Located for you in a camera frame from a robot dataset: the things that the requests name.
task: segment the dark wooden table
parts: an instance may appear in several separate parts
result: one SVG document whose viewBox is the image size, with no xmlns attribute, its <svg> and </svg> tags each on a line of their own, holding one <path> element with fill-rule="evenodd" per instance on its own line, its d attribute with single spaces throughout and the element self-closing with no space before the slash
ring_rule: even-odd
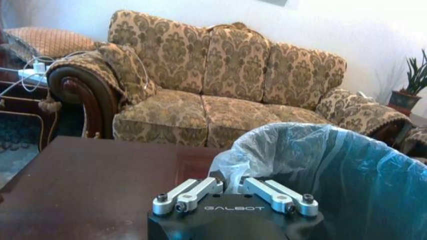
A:
<svg viewBox="0 0 427 240">
<path fill-rule="evenodd" d="M 25 63 L 3 48 L 0 48 L 0 67 L 23 69 Z M 0 93 L 19 80 L 17 72 L 0 70 Z M 0 114 L 13 114 L 38 118 L 41 121 L 39 150 L 51 142 L 59 125 L 59 113 L 47 113 L 39 108 L 39 102 L 47 97 L 49 87 L 41 85 L 34 92 L 27 92 L 22 85 L 15 86 L 0 97 Z"/>
<path fill-rule="evenodd" d="M 154 197 L 205 178 L 219 152 L 59 136 L 0 190 L 0 239 L 146 239 Z"/>
</svg>

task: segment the floor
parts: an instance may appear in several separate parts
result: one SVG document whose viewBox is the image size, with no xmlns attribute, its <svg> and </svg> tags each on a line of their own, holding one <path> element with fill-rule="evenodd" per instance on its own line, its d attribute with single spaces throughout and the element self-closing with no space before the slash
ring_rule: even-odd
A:
<svg viewBox="0 0 427 240">
<path fill-rule="evenodd" d="M 82 135 L 83 111 L 73 105 L 61 110 L 58 135 Z M 41 121 L 31 116 L 0 114 L 0 188 L 39 154 Z"/>
</svg>

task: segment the plastic bag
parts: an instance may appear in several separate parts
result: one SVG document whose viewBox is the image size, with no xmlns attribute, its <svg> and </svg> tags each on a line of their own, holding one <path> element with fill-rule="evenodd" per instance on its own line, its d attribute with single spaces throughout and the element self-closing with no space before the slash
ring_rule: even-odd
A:
<svg viewBox="0 0 427 240">
<path fill-rule="evenodd" d="M 353 131 L 265 125 L 215 157 L 215 170 L 229 193 L 251 176 L 313 194 L 325 215 L 313 239 L 427 239 L 427 166 Z"/>
</svg>

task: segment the potted plant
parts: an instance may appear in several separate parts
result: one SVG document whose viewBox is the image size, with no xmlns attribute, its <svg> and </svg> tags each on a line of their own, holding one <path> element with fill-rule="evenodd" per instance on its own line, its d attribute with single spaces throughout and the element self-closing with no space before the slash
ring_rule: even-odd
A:
<svg viewBox="0 0 427 240">
<path fill-rule="evenodd" d="M 410 116 L 416 104 L 422 99 L 417 95 L 427 87 L 427 56 L 425 49 L 422 49 L 421 66 L 416 57 L 409 58 L 406 62 L 409 66 L 408 87 L 404 87 L 400 91 L 393 91 L 389 106 Z"/>
</svg>

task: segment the damask patterned sofa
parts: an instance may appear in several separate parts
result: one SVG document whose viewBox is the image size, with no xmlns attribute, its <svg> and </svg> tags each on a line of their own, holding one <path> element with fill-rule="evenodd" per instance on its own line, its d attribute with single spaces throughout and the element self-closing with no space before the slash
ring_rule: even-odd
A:
<svg viewBox="0 0 427 240">
<path fill-rule="evenodd" d="M 109 42 L 123 54 L 114 50 L 107 57 L 102 47 L 57 63 L 47 75 L 55 95 L 85 106 L 87 137 L 229 148 L 267 123 L 301 122 L 334 124 L 388 141 L 409 121 L 338 88 L 342 57 L 271 42 L 243 23 L 195 27 L 121 10 Z M 134 66 L 145 76 L 123 45 L 143 62 L 149 88 L 123 72 Z"/>
</svg>

